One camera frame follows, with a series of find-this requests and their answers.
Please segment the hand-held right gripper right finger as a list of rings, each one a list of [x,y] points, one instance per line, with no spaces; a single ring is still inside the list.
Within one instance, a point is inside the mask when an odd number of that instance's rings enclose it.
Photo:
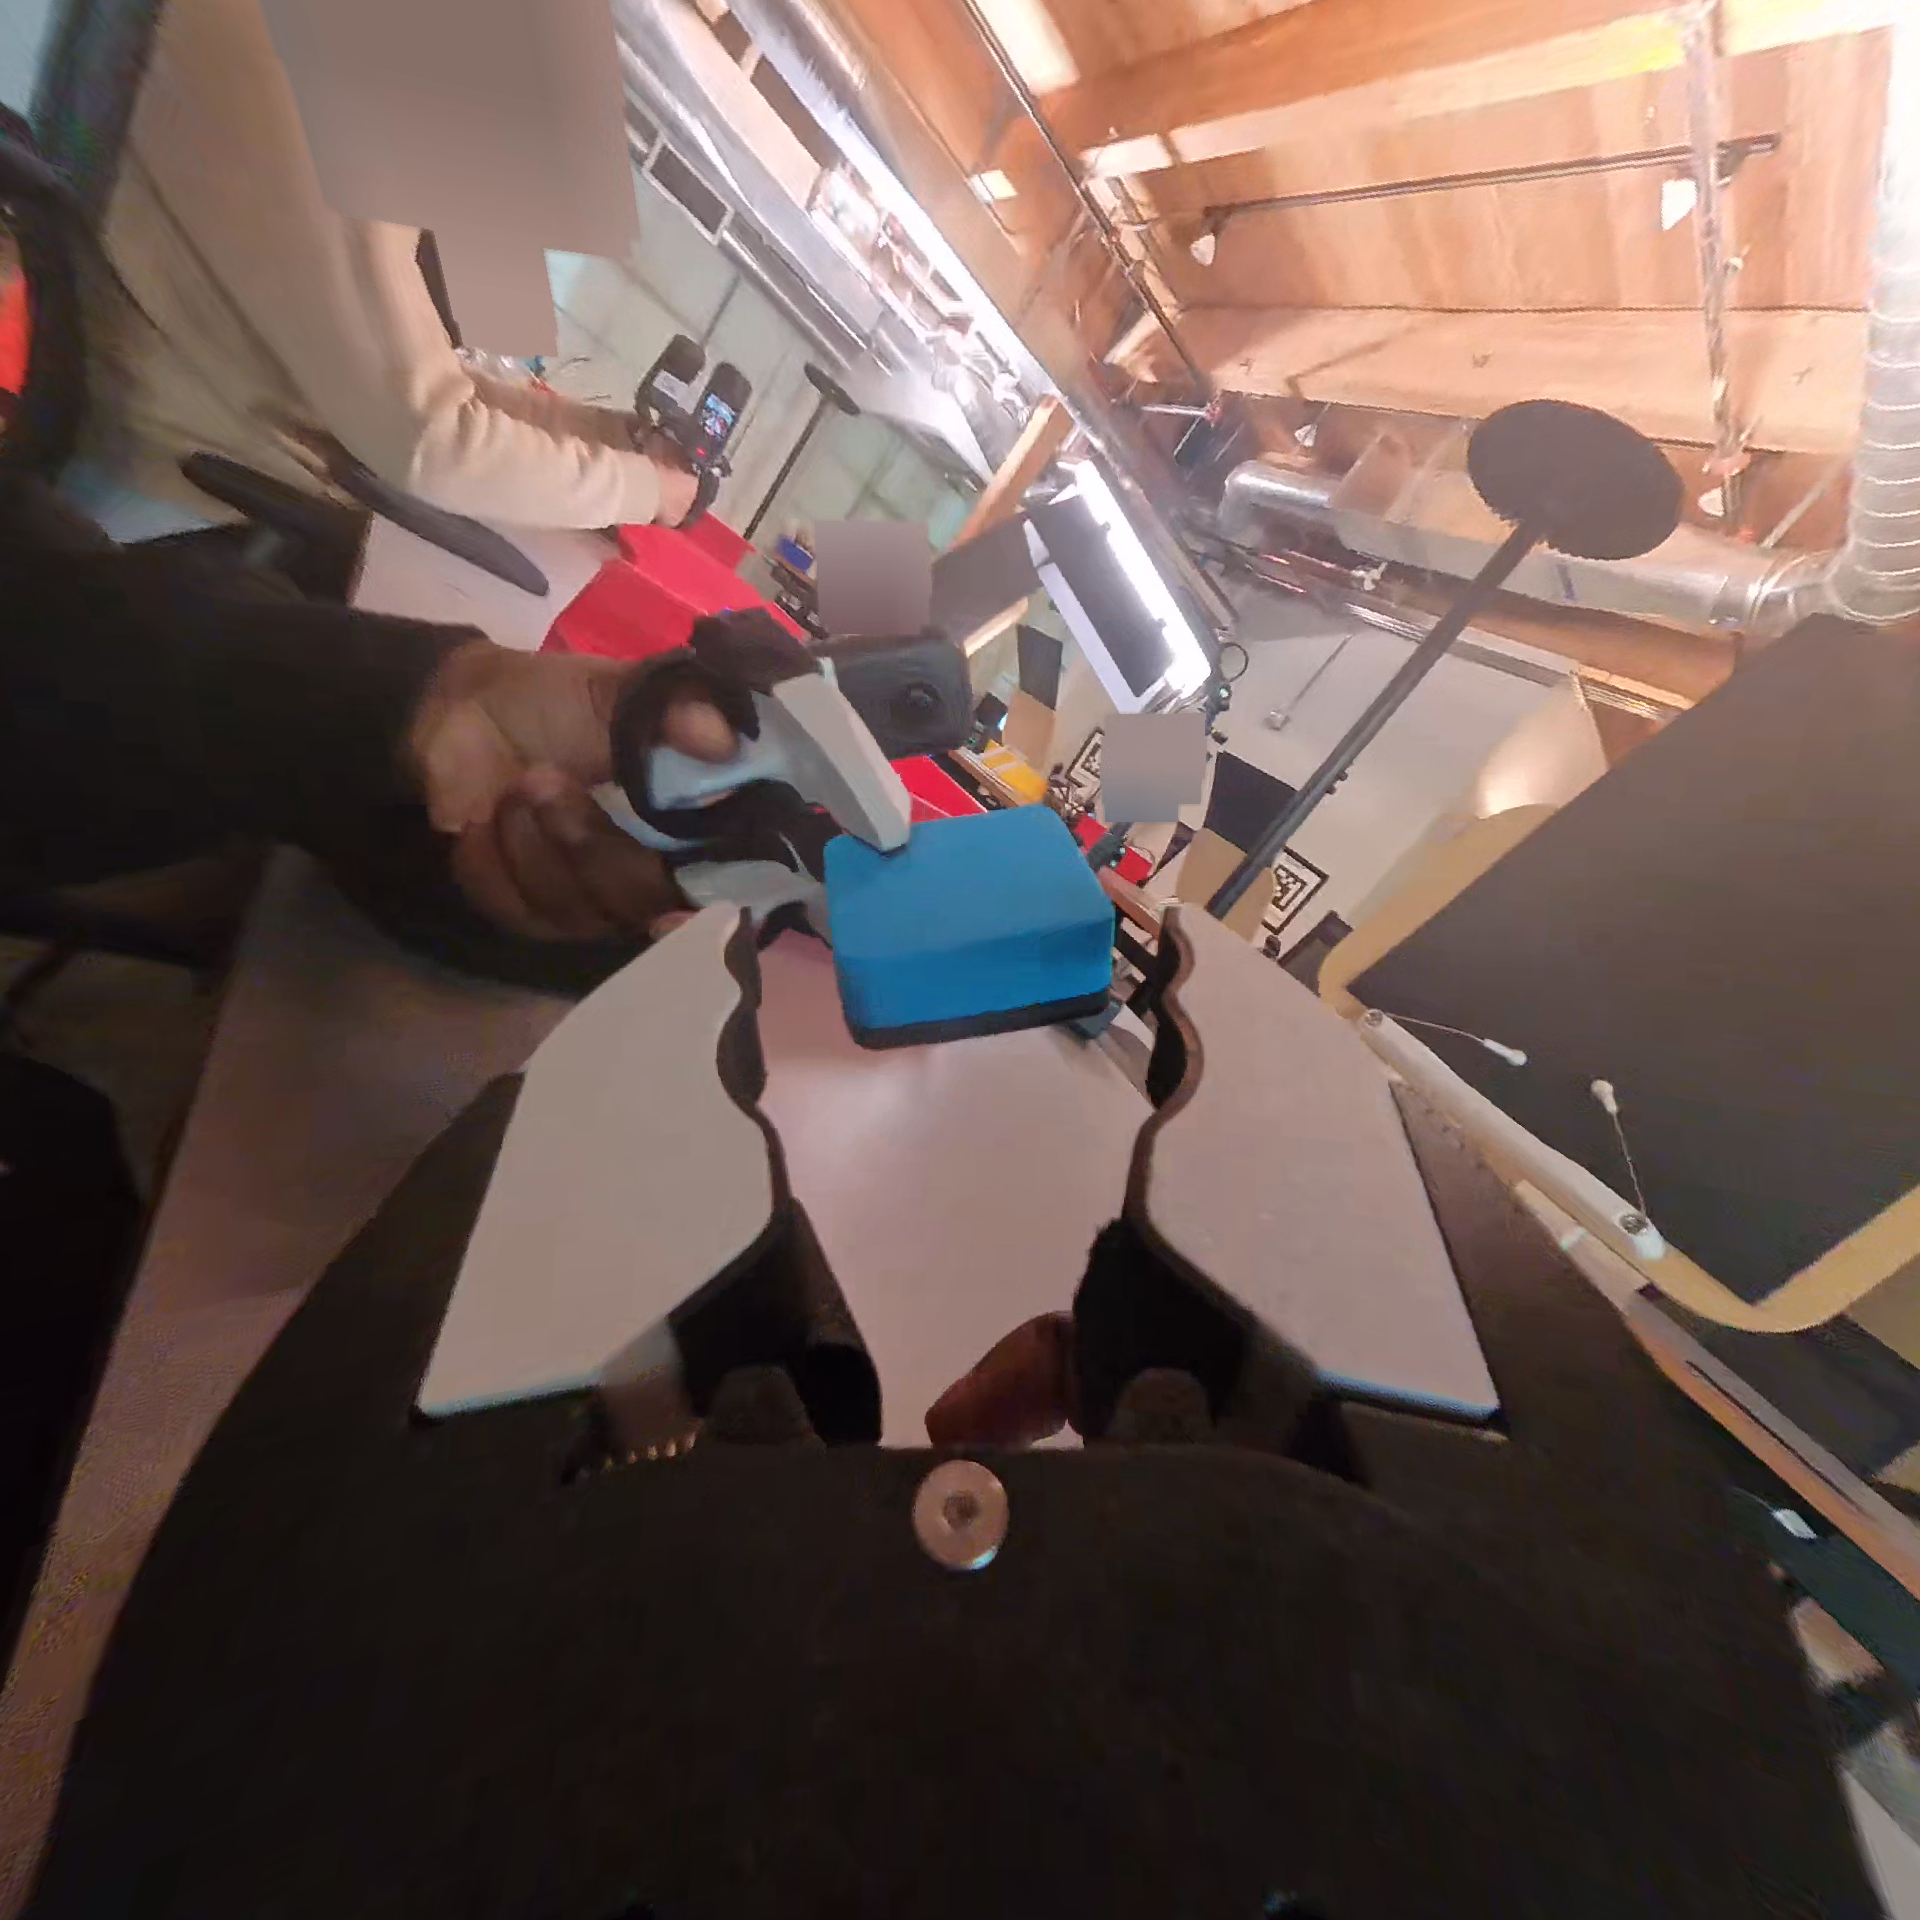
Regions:
[[[1196,905],[1156,945],[1126,1214],[1339,1399],[1487,1429],[1501,1397],[1386,1067]]]

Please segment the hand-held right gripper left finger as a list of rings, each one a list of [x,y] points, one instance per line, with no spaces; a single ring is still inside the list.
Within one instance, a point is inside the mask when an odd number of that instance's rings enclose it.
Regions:
[[[610,1427],[699,1427],[765,1338],[795,1225],[763,1111],[751,917],[710,905],[541,1041],[420,1380],[445,1421],[586,1393]]]

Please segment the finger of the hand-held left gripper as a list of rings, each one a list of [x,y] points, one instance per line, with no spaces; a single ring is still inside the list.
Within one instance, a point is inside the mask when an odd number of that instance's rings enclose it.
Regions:
[[[829,932],[825,883],[804,868],[776,860],[695,860],[676,866],[676,887],[689,905],[748,911],[757,926],[800,924]]]
[[[866,847],[906,847],[911,802],[878,736],[829,674],[776,681],[776,753],[800,798]]]

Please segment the blue black eraser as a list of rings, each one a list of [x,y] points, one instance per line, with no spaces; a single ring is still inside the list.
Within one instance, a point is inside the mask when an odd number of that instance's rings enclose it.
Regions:
[[[827,939],[855,1043],[870,1050],[1094,1016],[1117,905],[1045,806],[917,824],[898,851],[825,849]]]

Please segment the person's left hand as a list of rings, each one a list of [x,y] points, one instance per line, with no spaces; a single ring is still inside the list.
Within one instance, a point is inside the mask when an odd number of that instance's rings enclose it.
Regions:
[[[652,941],[693,917],[663,855],[618,828],[612,719],[637,663],[446,653],[405,738],[446,864],[484,919],[548,943]]]

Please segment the small red bin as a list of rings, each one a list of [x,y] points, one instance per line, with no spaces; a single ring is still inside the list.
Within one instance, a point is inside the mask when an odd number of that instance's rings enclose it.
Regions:
[[[804,629],[742,576],[751,552],[712,514],[687,531],[625,523],[612,533],[612,557],[550,625],[541,653],[633,663],[684,646],[695,625],[727,612],[768,612],[808,644]]]

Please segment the bright light panel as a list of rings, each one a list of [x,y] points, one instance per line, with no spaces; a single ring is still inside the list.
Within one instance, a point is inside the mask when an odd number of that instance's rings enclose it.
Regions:
[[[1096,459],[1060,463],[1022,497],[1039,585],[1120,713],[1190,708],[1213,685],[1218,644],[1169,580]]]

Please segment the black office chair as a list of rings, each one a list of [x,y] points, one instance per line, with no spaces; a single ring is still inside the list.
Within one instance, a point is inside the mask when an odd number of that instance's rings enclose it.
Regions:
[[[211,452],[185,454],[177,467],[200,493],[238,512],[268,565],[303,550],[341,548],[379,518],[522,593],[550,597],[548,574],[516,542],[382,482],[349,456],[324,457],[328,495],[303,491]]]

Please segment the black light stand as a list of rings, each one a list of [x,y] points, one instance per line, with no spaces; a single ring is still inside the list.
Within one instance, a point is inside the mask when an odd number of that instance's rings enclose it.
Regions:
[[[1572,401],[1518,401],[1480,420],[1469,439],[1467,474],[1506,536],[1301,785],[1294,802],[1211,894],[1207,909],[1214,919],[1228,920],[1256,883],[1271,877],[1299,828],[1536,550],[1597,563],[1630,561],[1662,546],[1683,516],[1683,482],[1662,450],[1627,422]]]

